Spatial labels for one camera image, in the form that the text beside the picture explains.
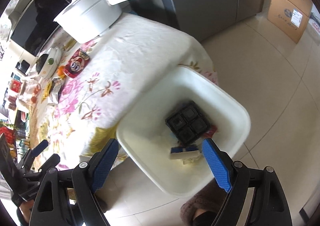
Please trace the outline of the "person left hand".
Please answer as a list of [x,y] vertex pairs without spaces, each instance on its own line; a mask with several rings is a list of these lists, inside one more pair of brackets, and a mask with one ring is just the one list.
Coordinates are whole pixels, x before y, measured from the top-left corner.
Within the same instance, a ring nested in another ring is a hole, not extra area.
[[23,221],[24,221],[22,225],[29,225],[33,205],[34,205],[34,200],[23,202],[20,205],[19,210],[21,215],[23,216]]

